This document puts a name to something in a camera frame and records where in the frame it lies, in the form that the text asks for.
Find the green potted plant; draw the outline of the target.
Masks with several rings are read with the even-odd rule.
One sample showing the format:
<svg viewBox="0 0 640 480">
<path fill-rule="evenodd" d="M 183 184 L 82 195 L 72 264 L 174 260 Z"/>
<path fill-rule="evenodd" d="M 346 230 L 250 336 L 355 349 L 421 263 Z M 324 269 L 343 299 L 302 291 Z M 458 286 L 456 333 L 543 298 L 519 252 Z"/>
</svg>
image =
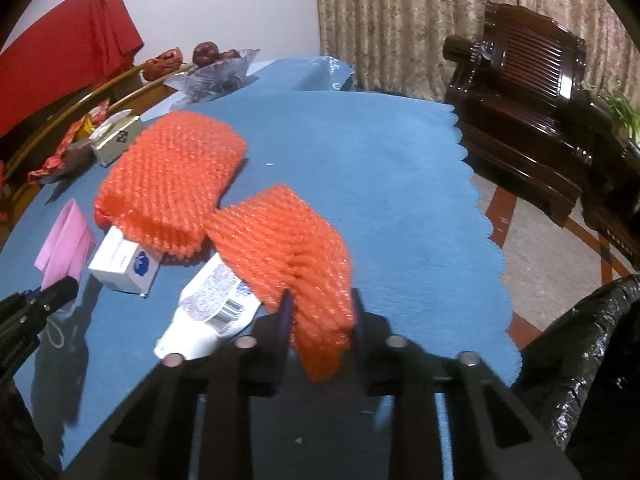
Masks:
<svg viewBox="0 0 640 480">
<path fill-rule="evenodd" d="M 622 125 L 626 137 L 633 144 L 639 145 L 639 110 L 634 107 L 623 93 L 603 89 L 600 96 L 613 111 L 615 118 Z"/>
</svg>

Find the red cloth cover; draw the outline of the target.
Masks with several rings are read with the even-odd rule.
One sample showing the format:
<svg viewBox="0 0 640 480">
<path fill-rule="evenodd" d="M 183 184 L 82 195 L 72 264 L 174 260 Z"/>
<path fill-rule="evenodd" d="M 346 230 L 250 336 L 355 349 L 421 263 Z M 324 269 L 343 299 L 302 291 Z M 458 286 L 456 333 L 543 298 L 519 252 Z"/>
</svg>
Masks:
<svg viewBox="0 0 640 480">
<path fill-rule="evenodd" d="M 124 0 L 64 0 L 1 53 L 1 133 L 126 70 L 142 47 Z"/>
</svg>

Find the dark red apples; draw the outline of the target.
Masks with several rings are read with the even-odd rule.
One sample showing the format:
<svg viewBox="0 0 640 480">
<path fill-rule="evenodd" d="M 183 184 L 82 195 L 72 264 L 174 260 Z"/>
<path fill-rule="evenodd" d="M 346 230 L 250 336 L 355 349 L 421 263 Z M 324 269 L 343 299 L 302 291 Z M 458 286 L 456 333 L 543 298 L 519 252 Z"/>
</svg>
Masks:
<svg viewBox="0 0 640 480">
<path fill-rule="evenodd" d="M 192 53 L 192 63 L 198 67 L 209 66 L 220 61 L 239 58 L 240 52 L 235 49 L 221 51 L 213 41 L 205 41 L 198 44 Z"/>
</svg>

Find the red snack wrapper dish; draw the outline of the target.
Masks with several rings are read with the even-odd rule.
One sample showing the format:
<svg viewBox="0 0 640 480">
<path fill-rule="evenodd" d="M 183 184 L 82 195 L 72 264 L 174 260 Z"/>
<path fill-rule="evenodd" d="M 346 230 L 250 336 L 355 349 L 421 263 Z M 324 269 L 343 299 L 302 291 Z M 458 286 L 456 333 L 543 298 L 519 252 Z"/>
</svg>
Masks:
<svg viewBox="0 0 640 480">
<path fill-rule="evenodd" d="M 54 154 L 47 158 L 40 169 L 28 174 L 27 182 L 29 184 L 54 182 L 77 169 L 80 162 L 89 156 L 90 136 L 105 122 L 110 103 L 111 99 L 106 98 L 73 122 Z"/>
</svg>

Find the small white blue box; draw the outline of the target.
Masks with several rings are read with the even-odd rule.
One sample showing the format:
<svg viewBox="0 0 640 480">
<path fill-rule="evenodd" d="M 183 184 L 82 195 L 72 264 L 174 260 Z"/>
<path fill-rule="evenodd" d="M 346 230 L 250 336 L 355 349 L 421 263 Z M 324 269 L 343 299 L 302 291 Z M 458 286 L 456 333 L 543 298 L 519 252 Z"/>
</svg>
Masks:
<svg viewBox="0 0 640 480">
<path fill-rule="evenodd" d="M 112 226 L 90 264 L 90 273 L 105 287 L 145 297 L 152 286 L 163 254 L 132 242 Z"/>
</svg>

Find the tissue box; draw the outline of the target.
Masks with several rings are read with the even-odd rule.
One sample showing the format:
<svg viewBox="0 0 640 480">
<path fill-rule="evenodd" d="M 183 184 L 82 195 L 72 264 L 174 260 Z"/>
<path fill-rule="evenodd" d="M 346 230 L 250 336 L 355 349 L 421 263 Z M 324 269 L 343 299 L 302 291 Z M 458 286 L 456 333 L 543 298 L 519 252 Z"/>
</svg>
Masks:
<svg viewBox="0 0 640 480">
<path fill-rule="evenodd" d="M 102 167 L 110 166 L 125 153 L 142 133 L 142 121 L 132 110 L 122 110 L 107 118 L 89 136 L 96 160 Z"/>
</svg>

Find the glass fruit bowl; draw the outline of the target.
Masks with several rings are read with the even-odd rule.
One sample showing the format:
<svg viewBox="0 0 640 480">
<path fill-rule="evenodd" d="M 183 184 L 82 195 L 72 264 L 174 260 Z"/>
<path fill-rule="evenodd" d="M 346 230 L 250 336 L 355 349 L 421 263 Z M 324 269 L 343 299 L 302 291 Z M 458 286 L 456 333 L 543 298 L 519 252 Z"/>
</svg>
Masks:
<svg viewBox="0 0 640 480">
<path fill-rule="evenodd" d="M 259 49 L 243 49 L 238 58 L 217 61 L 200 68 L 190 68 L 169 76 L 167 87 L 181 92 L 188 102 L 218 99 L 253 81 L 248 74 Z"/>
</svg>

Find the white barcode label packet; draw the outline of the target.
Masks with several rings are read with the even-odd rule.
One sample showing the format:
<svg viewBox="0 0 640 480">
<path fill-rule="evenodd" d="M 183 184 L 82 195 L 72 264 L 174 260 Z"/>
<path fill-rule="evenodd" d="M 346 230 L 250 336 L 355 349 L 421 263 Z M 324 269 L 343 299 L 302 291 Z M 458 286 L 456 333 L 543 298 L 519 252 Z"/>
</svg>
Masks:
<svg viewBox="0 0 640 480">
<path fill-rule="evenodd" d="M 154 354 L 204 358 L 253 322 L 262 303 L 244 281 L 215 254 L 180 292 L 171 323 Z"/>
</svg>

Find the dark wooden side table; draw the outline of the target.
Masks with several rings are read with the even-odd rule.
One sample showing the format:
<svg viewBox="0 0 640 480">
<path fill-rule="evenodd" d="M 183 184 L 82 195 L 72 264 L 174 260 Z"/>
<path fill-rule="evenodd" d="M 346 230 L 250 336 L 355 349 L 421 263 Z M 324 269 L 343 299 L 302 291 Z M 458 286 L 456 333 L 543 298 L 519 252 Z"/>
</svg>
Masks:
<svg viewBox="0 0 640 480">
<path fill-rule="evenodd" d="M 629 141 L 613 133 L 594 137 L 582 215 L 639 269 L 639 150 Z"/>
</svg>

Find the orange foam net sleeve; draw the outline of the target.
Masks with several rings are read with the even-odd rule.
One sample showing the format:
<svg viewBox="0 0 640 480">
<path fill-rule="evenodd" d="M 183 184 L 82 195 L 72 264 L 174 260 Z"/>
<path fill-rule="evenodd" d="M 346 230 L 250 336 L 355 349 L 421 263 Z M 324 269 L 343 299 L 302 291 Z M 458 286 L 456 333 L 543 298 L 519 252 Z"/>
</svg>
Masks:
<svg viewBox="0 0 640 480">
<path fill-rule="evenodd" d="M 340 232 L 278 184 L 215 211 L 207 235 L 268 311 L 293 295 L 292 345 L 311 380 L 332 378 L 354 326 L 352 259 Z"/>
</svg>

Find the blue tablecloth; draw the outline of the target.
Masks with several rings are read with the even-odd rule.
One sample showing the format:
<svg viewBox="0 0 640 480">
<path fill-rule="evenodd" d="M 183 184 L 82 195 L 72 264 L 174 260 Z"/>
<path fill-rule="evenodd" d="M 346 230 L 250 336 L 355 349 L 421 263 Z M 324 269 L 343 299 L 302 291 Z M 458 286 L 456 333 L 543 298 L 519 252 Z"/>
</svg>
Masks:
<svg viewBox="0 0 640 480">
<path fill-rule="evenodd" d="M 296 262 L 297 283 L 337 246 L 347 248 L 352 284 L 367 309 L 426 351 L 478 352 L 507 384 L 521 358 L 506 329 L 506 262 L 491 241 L 449 107 L 379 93 L 296 90 L 274 66 L 250 87 L 198 107 L 232 125 L 246 162 L 224 206 L 276 192 L 250 225 L 264 249 L 245 255 L 258 270 L 280 251 L 329 230 Z M 178 298 L 206 261 L 167 261 L 149 296 L 104 288 L 85 275 L 75 309 L 56 319 L 17 374 L 49 464 L 67 478 L 93 479 L 108 436 L 105 421 L 129 404 L 156 365 L 154 346 Z"/>
</svg>

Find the red ornament on cabinet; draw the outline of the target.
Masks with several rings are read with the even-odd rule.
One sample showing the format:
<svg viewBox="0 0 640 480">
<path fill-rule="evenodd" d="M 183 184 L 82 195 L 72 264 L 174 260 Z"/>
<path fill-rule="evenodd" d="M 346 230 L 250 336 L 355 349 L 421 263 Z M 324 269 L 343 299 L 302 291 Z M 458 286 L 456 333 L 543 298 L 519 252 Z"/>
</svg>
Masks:
<svg viewBox="0 0 640 480">
<path fill-rule="evenodd" d="M 179 48 L 169 49 L 155 58 L 148 58 L 142 68 L 146 81 L 156 81 L 178 70 L 182 66 L 183 55 Z"/>
</svg>

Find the rubber band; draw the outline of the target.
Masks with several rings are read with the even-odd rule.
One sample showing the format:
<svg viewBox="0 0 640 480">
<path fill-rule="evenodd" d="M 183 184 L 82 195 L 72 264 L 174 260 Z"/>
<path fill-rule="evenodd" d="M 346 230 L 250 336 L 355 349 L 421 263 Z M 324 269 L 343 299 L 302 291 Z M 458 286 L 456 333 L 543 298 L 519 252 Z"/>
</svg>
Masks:
<svg viewBox="0 0 640 480">
<path fill-rule="evenodd" d="M 53 320 L 47 320 L 46 334 L 50 345 L 55 349 L 63 349 L 65 346 L 65 336 L 62 328 Z"/>
</svg>

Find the patterned beige curtain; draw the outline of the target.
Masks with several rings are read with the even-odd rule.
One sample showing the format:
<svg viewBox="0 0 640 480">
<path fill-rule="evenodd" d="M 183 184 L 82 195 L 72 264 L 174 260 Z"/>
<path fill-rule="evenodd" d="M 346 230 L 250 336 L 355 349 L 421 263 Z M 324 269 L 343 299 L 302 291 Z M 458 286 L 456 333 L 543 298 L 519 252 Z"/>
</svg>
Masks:
<svg viewBox="0 0 640 480">
<path fill-rule="evenodd" d="M 350 64 L 359 87 L 444 97 L 450 35 L 480 38 L 488 1 L 525 6 L 585 40 L 585 80 L 639 102 L 639 50 L 606 0 L 318 0 L 321 50 Z"/>
</svg>

